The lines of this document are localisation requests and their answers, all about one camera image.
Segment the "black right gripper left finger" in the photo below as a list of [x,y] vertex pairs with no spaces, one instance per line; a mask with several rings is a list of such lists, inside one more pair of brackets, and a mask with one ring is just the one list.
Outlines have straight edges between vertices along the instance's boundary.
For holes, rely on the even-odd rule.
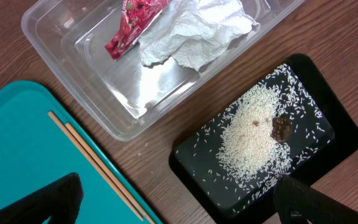
[[74,223],[82,199],[80,176],[72,172],[0,209],[0,223]]

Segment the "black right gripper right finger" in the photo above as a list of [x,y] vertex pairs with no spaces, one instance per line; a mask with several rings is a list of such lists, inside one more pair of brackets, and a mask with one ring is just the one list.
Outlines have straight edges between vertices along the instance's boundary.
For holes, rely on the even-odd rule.
[[358,223],[358,212],[300,181],[282,175],[273,204],[282,223]]

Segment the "white napkin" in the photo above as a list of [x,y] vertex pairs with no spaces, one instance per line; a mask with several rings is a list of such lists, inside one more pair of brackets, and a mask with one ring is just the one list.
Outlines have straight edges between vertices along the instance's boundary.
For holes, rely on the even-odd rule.
[[170,1],[139,37],[140,61],[151,66],[172,57],[198,71],[259,27],[239,0]]

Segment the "red snack wrapper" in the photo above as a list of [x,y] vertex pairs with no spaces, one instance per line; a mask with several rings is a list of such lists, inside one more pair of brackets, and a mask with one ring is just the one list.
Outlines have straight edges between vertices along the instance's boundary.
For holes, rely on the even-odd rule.
[[119,59],[168,5],[169,0],[124,0],[119,30],[105,49]]

